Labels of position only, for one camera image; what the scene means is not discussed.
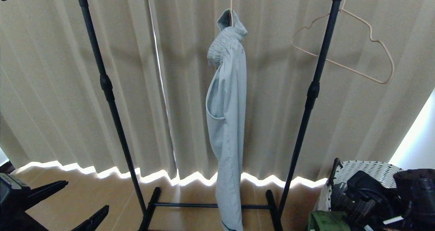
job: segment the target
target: beige curtain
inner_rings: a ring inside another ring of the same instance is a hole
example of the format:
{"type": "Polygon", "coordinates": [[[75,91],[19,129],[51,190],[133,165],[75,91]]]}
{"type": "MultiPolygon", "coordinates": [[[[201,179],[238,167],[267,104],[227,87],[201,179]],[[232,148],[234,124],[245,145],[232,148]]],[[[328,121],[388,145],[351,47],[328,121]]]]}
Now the beige curtain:
{"type": "MultiPolygon", "coordinates": [[[[181,178],[211,177],[216,160],[204,104],[215,69],[207,51],[229,0],[89,2],[136,167],[143,176],[165,169],[174,177],[176,165],[181,178]]],[[[290,41],[331,0],[233,2],[248,30],[244,171],[285,179],[317,61],[290,41]]],[[[379,85],[326,64],[295,176],[324,177],[335,157],[389,160],[435,87],[435,0],[348,0],[346,9],[372,24],[396,75],[379,85]]],[[[0,145],[12,163],[127,171],[77,0],[9,0],[0,14],[0,145]]],[[[325,25],[317,22],[295,43],[318,53],[325,25]]],[[[328,58],[388,75],[382,47],[348,16],[338,17],[328,58]]]]}

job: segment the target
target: clothes hanger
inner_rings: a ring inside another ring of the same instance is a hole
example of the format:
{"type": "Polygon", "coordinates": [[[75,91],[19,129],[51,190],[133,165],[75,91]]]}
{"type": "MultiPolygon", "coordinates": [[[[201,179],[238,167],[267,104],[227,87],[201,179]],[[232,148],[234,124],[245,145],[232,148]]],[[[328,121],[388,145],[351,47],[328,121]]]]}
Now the clothes hanger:
{"type": "MultiPolygon", "coordinates": [[[[349,12],[348,10],[345,10],[345,9],[344,9],[345,4],[346,4],[346,0],[343,0],[343,5],[342,5],[341,9],[339,10],[339,12],[346,13],[346,14],[348,14],[348,15],[354,17],[355,19],[357,19],[357,20],[363,22],[365,25],[367,25],[367,27],[368,27],[368,29],[369,29],[369,31],[370,31],[370,35],[369,35],[369,37],[370,37],[370,41],[371,41],[371,42],[377,42],[377,43],[381,44],[382,47],[384,48],[385,52],[387,53],[388,59],[390,60],[390,64],[391,64],[391,72],[390,72],[390,76],[387,78],[387,80],[385,80],[385,81],[380,81],[380,80],[378,80],[378,79],[376,79],[376,78],[373,78],[373,77],[371,77],[371,76],[365,75],[365,74],[363,74],[363,73],[361,73],[361,72],[359,72],[359,71],[357,71],[357,70],[354,70],[354,69],[352,69],[352,68],[349,68],[349,67],[347,67],[347,66],[344,66],[344,65],[342,65],[342,64],[339,64],[339,63],[337,63],[337,62],[335,62],[335,61],[332,61],[332,60],[330,60],[330,59],[326,59],[326,61],[331,62],[331,63],[333,63],[333,64],[335,64],[335,65],[338,65],[338,66],[340,66],[340,67],[342,67],[342,68],[345,68],[345,69],[347,69],[347,70],[349,70],[349,71],[351,71],[351,72],[357,73],[358,75],[363,76],[363,77],[365,77],[365,78],[367,78],[367,79],[370,79],[370,80],[372,80],[372,81],[374,81],[374,82],[377,82],[377,83],[379,83],[379,84],[387,84],[387,83],[390,81],[390,79],[393,77],[393,75],[394,75],[394,71],[395,71],[393,58],[391,58],[390,52],[388,51],[387,47],[385,46],[385,44],[384,44],[382,41],[373,39],[373,37],[372,37],[373,29],[371,28],[371,25],[370,25],[367,21],[365,21],[365,20],[361,19],[360,17],[354,15],[353,13],[349,12]]],[[[305,52],[305,53],[307,53],[307,54],[310,54],[310,55],[313,55],[313,56],[319,57],[319,55],[317,55],[317,54],[310,53],[310,52],[308,52],[308,51],[306,51],[306,50],[303,50],[303,49],[300,48],[300,47],[297,47],[295,44],[293,44],[293,39],[295,38],[295,36],[296,36],[300,31],[302,31],[303,29],[307,29],[307,30],[310,29],[310,28],[312,27],[312,25],[314,24],[314,22],[316,22],[316,21],[318,21],[319,19],[322,19],[322,18],[324,18],[324,17],[326,17],[326,16],[328,16],[328,15],[329,15],[329,13],[327,13],[327,14],[325,14],[325,15],[323,15],[323,16],[320,16],[320,17],[318,17],[317,19],[313,20],[313,22],[311,22],[310,26],[304,26],[304,27],[300,28],[300,29],[299,29],[299,30],[298,30],[298,31],[293,35],[293,38],[292,38],[292,41],[291,41],[291,45],[292,45],[293,47],[299,49],[300,51],[303,51],[303,52],[305,52]]]]}
{"type": "Polygon", "coordinates": [[[231,26],[234,26],[233,0],[230,0],[230,16],[231,16],[231,26]]]}

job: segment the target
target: white woven basket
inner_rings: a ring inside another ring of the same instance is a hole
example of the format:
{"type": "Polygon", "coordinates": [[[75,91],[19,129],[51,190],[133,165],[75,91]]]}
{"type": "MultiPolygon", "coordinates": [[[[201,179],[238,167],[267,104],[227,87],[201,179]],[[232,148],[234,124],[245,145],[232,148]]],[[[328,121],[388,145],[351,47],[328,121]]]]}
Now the white woven basket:
{"type": "Polygon", "coordinates": [[[353,202],[344,194],[347,189],[347,181],[357,171],[366,172],[382,183],[385,188],[396,188],[393,175],[403,170],[382,161],[352,160],[341,163],[336,158],[331,176],[323,186],[314,209],[320,211],[346,211],[348,217],[356,222],[363,219],[375,206],[375,202],[373,200],[353,202]]]}

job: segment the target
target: clothing rack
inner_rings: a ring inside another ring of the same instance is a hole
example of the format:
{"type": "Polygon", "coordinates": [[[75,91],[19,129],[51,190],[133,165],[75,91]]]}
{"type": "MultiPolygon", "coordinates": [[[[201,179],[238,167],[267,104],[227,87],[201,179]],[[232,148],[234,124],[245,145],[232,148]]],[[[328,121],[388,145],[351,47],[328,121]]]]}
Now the clothing rack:
{"type": "MultiPolygon", "coordinates": [[[[106,100],[110,107],[110,112],[112,113],[113,120],[115,122],[115,127],[118,132],[118,137],[121,142],[122,150],[127,162],[127,166],[132,176],[132,182],[135,187],[137,194],[137,199],[139,200],[140,208],[143,213],[143,220],[140,224],[139,231],[146,231],[151,223],[153,213],[156,207],[189,207],[189,208],[217,208],[216,204],[205,204],[205,203],[171,203],[171,202],[159,202],[161,189],[156,187],[151,196],[148,204],[148,208],[145,206],[143,200],[142,192],[139,188],[139,182],[135,174],[135,168],[133,166],[132,156],[128,149],[127,141],[125,138],[124,130],[119,118],[118,109],[115,103],[115,96],[113,94],[112,83],[110,82],[109,76],[107,76],[106,69],[104,68],[103,58],[101,57],[100,48],[97,41],[97,36],[95,35],[95,30],[93,28],[92,19],[90,16],[89,5],[87,0],[78,0],[79,5],[82,9],[82,14],[84,22],[86,24],[87,33],[89,36],[89,41],[92,46],[93,54],[100,72],[100,84],[104,91],[106,100]]],[[[289,194],[290,182],[295,173],[296,163],[298,161],[300,149],[302,147],[303,137],[305,136],[306,129],[308,126],[308,121],[310,118],[311,110],[314,107],[314,102],[318,97],[320,91],[320,77],[322,75],[323,66],[325,65],[326,54],[328,53],[329,45],[331,43],[332,33],[334,31],[335,21],[337,20],[337,15],[340,7],[341,0],[332,0],[331,12],[328,19],[328,24],[326,26],[325,36],[323,38],[322,47],[320,49],[320,55],[317,61],[317,67],[314,73],[313,81],[311,82],[308,93],[307,100],[305,104],[305,111],[303,112],[302,122],[300,124],[300,129],[298,133],[298,138],[296,140],[295,149],[292,155],[292,161],[290,163],[289,174],[287,175],[287,180],[285,182],[284,191],[281,197],[281,202],[279,207],[275,203],[275,198],[273,197],[272,191],[266,191],[267,205],[242,205],[243,209],[267,209],[270,211],[272,223],[275,231],[282,231],[281,216],[284,211],[285,202],[287,195],[289,194]]]]}

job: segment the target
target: floor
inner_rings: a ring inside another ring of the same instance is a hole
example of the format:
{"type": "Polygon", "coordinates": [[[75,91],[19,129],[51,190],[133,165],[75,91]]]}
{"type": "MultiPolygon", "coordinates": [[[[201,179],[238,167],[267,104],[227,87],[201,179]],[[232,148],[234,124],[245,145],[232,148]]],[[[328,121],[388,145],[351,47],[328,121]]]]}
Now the floor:
{"type": "MultiPolygon", "coordinates": [[[[110,205],[109,214],[98,231],[134,231],[139,228],[142,214],[130,178],[117,174],[99,179],[94,174],[82,174],[78,170],[64,171],[57,167],[32,166],[17,169],[14,175],[31,188],[67,180],[68,185],[50,198],[29,209],[27,213],[50,231],[71,230],[89,218],[104,205],[110,205]]],[[[196,180],[187,186],[171,186],[162,177],[152,183],[140,183],[147,203],[156,186],[162,188],[159,201],[215,203],[214,187],[196,180]]],[[[255,186],[248,180],[241,183],[242,203],[266,205],[264,194],[271,189],[275,200],[281,197],[282,188],[270,183],[255,186]]],[[[296,185],[290,189],[282,217],[284,230],[306,230],[308,213],[314,207],[321,187],[309,188],[296,185]]],[[[268,210],[243,210],[246,231],[273,231],[268,210]]],[[[216,208],[168,208],[157,207],[150,230],[222,230],[219,211],[216,208]]]]}

